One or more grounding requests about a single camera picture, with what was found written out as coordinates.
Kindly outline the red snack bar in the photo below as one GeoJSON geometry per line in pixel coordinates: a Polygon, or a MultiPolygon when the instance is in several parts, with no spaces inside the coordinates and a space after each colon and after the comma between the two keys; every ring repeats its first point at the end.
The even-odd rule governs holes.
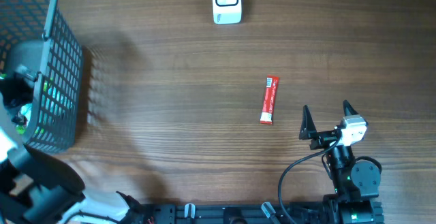
{"type": "Polygon", "coordinates": [[[267,76],[264,102],[262,107],[262,113],[260,116],[261,124],[271,125],[273,123],[272,120],[273,111],[275,106],[275,97],[277,94],[278,85],[279,85],[279,77],[267,76]]]}

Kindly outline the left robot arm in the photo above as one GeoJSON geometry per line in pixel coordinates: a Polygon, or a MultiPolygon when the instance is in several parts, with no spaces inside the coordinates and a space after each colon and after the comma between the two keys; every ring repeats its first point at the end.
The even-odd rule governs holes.
{"type": "Polygon", "coordinates": [[[70,166],[23,143],[14,119],[37,79],[23,65],[1,79],[1,222],[143,223],[134,198],[86,189],[70,166]]]}

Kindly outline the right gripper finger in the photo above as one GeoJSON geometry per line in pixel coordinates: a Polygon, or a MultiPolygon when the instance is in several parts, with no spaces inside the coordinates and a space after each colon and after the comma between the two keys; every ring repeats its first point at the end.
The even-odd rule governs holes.
{"type": "Polygon", "coordinates": [[[345,116],[358,115],[358,112],[352,107],[348,100],[343,101],[343,111],[345,116]]]}
{"type": "Polygon", "coordinates": [[[304,105],[302,109],[302,124],[298,137],[300,140],[311,140],[317,137],[317,129],[308,105],[304,105]]]}

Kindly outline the green snack bag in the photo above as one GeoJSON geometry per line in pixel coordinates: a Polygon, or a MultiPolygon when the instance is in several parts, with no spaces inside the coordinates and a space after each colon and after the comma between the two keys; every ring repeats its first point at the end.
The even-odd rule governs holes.
{"type": "MultiPolygon", "coordinates": [[[[16,130],[20,135],[23,135],[29,128],[25,125],[17,125],[16,130]]],[[[43,128],[37,127],[34,131],[34,135],[39,135],[44,132],[43,128]]]]}

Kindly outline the teal tissue pack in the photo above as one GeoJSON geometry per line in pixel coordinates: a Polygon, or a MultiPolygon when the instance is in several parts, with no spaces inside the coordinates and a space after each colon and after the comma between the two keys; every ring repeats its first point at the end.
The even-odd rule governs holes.
{"type": "Polygon", "coordinates": [[[32,102],[23,105],[18,114],[24,118],[26,126],[32,119],[40,127],[48,127],[66,123],[74,117],[76,111],[77,92],[64,81],[60,85],[53,80],[44,81],[41,90],[39,107],[32,102]]]}

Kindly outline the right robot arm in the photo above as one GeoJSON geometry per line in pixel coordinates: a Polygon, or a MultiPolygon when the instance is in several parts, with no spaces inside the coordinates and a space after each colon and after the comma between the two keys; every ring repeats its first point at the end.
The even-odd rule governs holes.
{"type": "Polygon", "coordinates": [[[334,194],[325,195],[319,207],[320,223],[381,223],[379,197],[382,165],[368,156],[355,157],[352,145],[363,141],[368,123],[348,101],[344,117],[330,131],[318,131],[309,107],[302,109],[299,138],[310,140],[310,149],[322,149],[322,163],[332,180],[334,194]]]}

